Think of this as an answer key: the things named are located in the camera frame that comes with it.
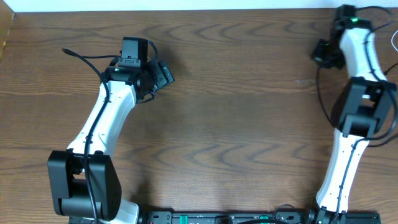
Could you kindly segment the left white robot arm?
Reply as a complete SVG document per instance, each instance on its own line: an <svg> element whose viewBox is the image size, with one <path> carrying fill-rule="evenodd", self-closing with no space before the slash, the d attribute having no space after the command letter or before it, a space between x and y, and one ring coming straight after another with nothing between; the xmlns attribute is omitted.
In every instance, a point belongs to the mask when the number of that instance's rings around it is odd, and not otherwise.
<svg viewBox="0 0 398 224"><path fill-rule="evenodd" d="M100 89L78 136L47 161L53 209L70 223L145 223L140 207L122 198L112 158L130 111L174 82L168 65L148 57L150 40L124 37L105 71L95 69Z"/></svg>

